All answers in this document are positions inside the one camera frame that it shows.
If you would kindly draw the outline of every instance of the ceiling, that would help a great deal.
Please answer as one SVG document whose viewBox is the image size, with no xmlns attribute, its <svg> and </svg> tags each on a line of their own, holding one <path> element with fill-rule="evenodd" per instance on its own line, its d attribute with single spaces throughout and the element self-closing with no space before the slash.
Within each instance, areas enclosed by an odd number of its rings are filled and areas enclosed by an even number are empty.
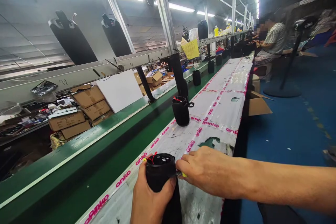
<svg viewBox="0 0 336 224">
<path fill-rule="evenodd" d="M 248 10 L 255 15 L 254 0 L 242 0 L 248 3 Z M 147 1 L 117 0 L 128 32 L 136 51 L 165 46 L 162 24 L 157 6 L 150 6 Z M 225 28 L 222 17 L 231 17 L 232 10 L 218 0 L 169 0 L 170 3 L 208 12 L 220 17 L 210 17 L 209 26 Z M 0 75 L 25 70 L 34 71 L 41 67 L 57 64 L 69 64 L 70 58 L 65 53 L 49 28 L 48 21 L 56 17 L 56 10 L 63 10 L 78 24 L 98 60 L 111 58 L 114 53 L 101 27 L 102 14 L 113 17 L 107 0 L 0 0 Z M 237 10 L 244 13 L 244 7 L 237 1 Z M 176 40 L 182 37 L 183 25 L 189 29 L 197 27 L 197 22 L 204 16 L 171 10 Z M 243 17 L 236 15 L 239 21 Z"/>
</svg>

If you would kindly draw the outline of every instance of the hand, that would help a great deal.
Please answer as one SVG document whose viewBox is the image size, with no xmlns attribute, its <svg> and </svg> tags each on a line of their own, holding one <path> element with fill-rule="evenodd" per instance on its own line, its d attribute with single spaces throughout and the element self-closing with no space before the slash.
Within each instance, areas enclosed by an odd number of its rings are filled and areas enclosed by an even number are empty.
<svg viewBox="0 0 336 224">
<path fill-rule="evenodd" d="M 139 167 L 138 180 L 133 190 L 131 224 L 160 224 L 176 185 L 176 178 L 170 178 L 161 192 L 153 192 L 147 184 L 146 163 L 143 161 Z"/>
<path fill-rule="evenodd" d="M 244 159 L 229 157 L 218 150 L 202 146 L 177 160 L 176 168 L 187 176 L 181 176 L 180 179 L 206 193 L 229 199 L 243 196 L 244 187 L 240 178 L 246 169 Z"/>
</svg>

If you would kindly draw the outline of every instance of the protective plastic film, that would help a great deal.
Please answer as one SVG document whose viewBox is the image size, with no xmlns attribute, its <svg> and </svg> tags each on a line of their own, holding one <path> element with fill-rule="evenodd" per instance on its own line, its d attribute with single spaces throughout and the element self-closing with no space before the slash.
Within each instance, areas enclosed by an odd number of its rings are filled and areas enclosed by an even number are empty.
<svg viewBox="0 0 336 224">
<path fill-rule="evenodd" d="M 232 156 L 253 53 L 248 57 L 230 59 L 193 98 L 195 106 L 189 108 L 189 125 L 180 127 L 173 119 L 77 223 L 111 223 L 114 219 L 129 223 L 139 164 L 149 153 L 169 153 L 179 159 L 200 146 L 209 146 Z M 220 222 L 221 198 L 185 181 L 180 181 L 179 187 L 183 223 Z"/>
</svg>

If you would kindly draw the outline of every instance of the yellow bottle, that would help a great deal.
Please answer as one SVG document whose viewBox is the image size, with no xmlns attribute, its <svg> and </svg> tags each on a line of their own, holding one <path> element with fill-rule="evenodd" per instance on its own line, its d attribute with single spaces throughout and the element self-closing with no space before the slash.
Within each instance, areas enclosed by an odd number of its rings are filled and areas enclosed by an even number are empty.
<svg viewBox="0 0 336 224">
<path fill-rule="evenodd" d="M 218 36 L 218 27 L 215 27 L 215 37 Z"/>
</svg>

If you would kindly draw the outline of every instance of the yellow mesh bag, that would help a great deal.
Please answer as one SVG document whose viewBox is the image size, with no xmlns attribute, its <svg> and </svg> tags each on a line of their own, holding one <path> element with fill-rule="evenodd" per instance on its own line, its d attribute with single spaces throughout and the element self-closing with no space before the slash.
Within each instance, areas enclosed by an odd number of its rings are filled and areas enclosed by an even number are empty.
<svg viewBox="0 0 336 224">
<path fill-rule="evenodd" d="M 187 42 L 184 38 L 182 38 L 181 47 L 189 60 L 196 58 L 200 55 L 196 39 Z"/>
</svg>

